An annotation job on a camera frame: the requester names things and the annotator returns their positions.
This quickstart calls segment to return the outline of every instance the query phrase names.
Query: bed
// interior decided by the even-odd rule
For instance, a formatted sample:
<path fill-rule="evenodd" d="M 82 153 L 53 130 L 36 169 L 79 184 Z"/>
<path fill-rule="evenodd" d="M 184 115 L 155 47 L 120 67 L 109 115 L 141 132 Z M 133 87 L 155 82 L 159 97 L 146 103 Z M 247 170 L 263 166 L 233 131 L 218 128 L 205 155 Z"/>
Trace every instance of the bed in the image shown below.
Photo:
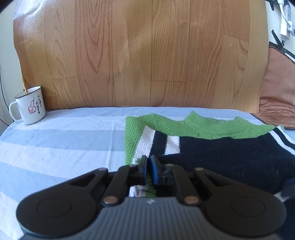
<path fill-rule="evenodd" d="M 22 75 L 28 88 L 42 86 L 54 111 L 32 125 L 14 122 L 0 136 L 0 240 L 22 235 L 15 210 L 27 195 L 125 165 L 126 116 L 183 120 L 195 111 L 263 124 L 249 113 L 208 108 L 258 111 L 268 54 L 264 0 L 72 2 L 17 4 Z M 172 24 L 161 16 L 174 16 Z M 287 133 L 295 140 L 295 131 Z"/>
<path fill-rule="evenodd" d="M 183 120 L 191 111 L 216 119 L 240 116 L 262 124 L 237 110 L 131 107 L 55 110 L 33 125 L 22 121 L 10 125 L 0 137 L 0 239 L 22 235 L 15 210 L 25 196 L 99 167 L 116 171 L 125 165 L 126 116 L 156 113 Z M 287 133 L 295 140 L 295 131 Z"/>

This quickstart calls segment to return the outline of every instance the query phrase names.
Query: white cable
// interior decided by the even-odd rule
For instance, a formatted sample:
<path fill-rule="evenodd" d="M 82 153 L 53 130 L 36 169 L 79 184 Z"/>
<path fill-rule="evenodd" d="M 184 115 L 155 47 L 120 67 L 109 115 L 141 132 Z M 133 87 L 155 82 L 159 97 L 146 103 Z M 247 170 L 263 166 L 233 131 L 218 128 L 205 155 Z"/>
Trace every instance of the white cable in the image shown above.
<path fill-rule="evenodd" d="M 292 24 L 291 23 L 289 23 L 289 21 L 288 21 L 288 19 L 287 19 L 287 17 L 286 17 L 286 15 L 285 15 L 285 13 L 284 13 L 284 10 L 283 10 L 283 4 L 282 3 L 280 3 L 279 4 L 280 5 L 280 10 L 281 10 L 281 14 L 282 14 L 282 16 L 283 16 L 283 18 L 285 19 L 285 21 L 286 21 L 286 23 L 288 24 L 288 26 L 292 26 Z"/>

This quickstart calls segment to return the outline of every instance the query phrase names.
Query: wood grain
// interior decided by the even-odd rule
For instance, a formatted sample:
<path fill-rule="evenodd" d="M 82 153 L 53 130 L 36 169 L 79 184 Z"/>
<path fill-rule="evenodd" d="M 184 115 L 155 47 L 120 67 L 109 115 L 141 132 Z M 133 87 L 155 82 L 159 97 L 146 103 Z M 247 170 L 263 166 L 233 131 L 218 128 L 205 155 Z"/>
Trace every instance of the wood grain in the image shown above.
<path fill-rule="evenodd" d="M 53 80 L 59 108 L 81 108 L 85 106 L 78 77 Z"/>
<path fill-rule="evenodd" d="M 249 0 L 224 0 L 224 34 L 249 42 L 250 21 L 245 21 L 249 18 Z"/>
<path fill-rule="evenodd" d="M 185 81 L 190 0 L 153 0 L 152 80 Z"/>
<path fill-rule="evenodd" d="M 43 100 L 44 100 L 44 104 L 46 106 L 46 109 L 50 109 L 50 111 L 60 109 L 60 107 L 58 106 L 56 97 L 44 97 L 43 96 Z"/>
<path fill-rule="evenodd" d="M 112 1 L 76 0 L 78 77 L 88 107 L 114 106 Z"/>
<path fill-rule="evenodd" d="M 220 64 L 212 102 L 215 108 L 235 107 L 237 94 L 245 72 L 248 47 L 249 44 L 243 40 L 227 35 L 223 36 Z"/>
<path fill-rule="evenodd" d="M 192 1 L 183 106 L 212 107 L 223 33 L 223 0 Z"/>
<path fill-rule="evenodd" d="M 183 106 L 258 111 L 264 0 L 19 0 L 14 44 L 47 110 Z"/>
<path fill-rule="evenodd" d="M 264 0 L 249 0 L 250 38 L 245 73 L 237 94 L 235 109 L 258 113 L 259 90 L 268 59 L 268 33 Z"/>
<path fill-rule="evenodd" d="M 52 79 L 77 77 L 75 2 L 51 0 L 45 7 L 45 49 Z"/>
<path fill-rule="evenodd" d="M 151 106 L 181 107 L 185 96 L 185 82 L 152 81 Z"/>
<path fill-rule="evenodd" d="M 21 65 L 22 76 L 25 79 L 26 86 L 35 86 L 35 81 L 30 67 L 30 63 L 26 54 L 24 44 L 24 15 L 25 8 L 23 1 L 18 1 L 15 9 L 15 18 L 13 20 L 13 41 L 15 50 L 19 53 L 19 62 Z"/>
<path fill-rule="evenodd" d="M 42 94 L 47 97 L 55 97 L 53 82 L 48 67 L 45 50 L 45 33 L 44 18 L 45 8 L 42 7 L 43 0 L 31 0 L 31 5 L 24 2 L 25 15 L 23 15 L 23 44 L 27 55 L 27 59 L 32 70 L 35 85 L 42 86 Z M 26 84 L 30 84 L 31 80 L 27 80 L 24 75 Z"/>
<path fill-rule="evenodd" d="M 152 0 L 113 0 L 112 32 L 117 106 L 149 106 Z"/>

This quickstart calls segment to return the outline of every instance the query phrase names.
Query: green knit collar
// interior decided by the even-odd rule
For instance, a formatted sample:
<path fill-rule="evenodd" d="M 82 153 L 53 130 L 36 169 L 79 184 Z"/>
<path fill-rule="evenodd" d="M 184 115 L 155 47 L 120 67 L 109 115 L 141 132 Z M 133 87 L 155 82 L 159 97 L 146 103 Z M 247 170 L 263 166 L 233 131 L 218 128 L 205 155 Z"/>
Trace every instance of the green knit collar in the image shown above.
<path fill-rule="evenodd" d="M 206 132 L 213 135 L 242 132 L 251 124 L 240 117 L 236 117 L 233 120 L 219 120 L 201 117 L 194 111 L 185 118 L 184 122 L 198 132 Z"/>

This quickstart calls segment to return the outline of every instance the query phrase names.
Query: striped bed sheet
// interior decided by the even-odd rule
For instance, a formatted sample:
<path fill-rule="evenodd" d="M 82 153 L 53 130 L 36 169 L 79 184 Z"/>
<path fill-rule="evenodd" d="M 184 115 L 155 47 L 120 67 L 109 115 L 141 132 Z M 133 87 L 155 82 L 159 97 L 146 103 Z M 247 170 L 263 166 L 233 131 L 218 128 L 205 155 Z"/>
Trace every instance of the striped bed sheet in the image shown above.
<path fill-rule="evenodd" d="M 191 111 L 225 120 L 240 116 L 262 124 L 236 110 L 174 107 L 56 110 L 32 125 L 11 124 L 0 136 L 0 240 L 22 236 L 15 210 L 27 195 L 99 167 L 116 171 L 125 165 L 126 116 L 156 113 L 183 120 Z M 287 133 L 295 140 L 295 131 Z"/>

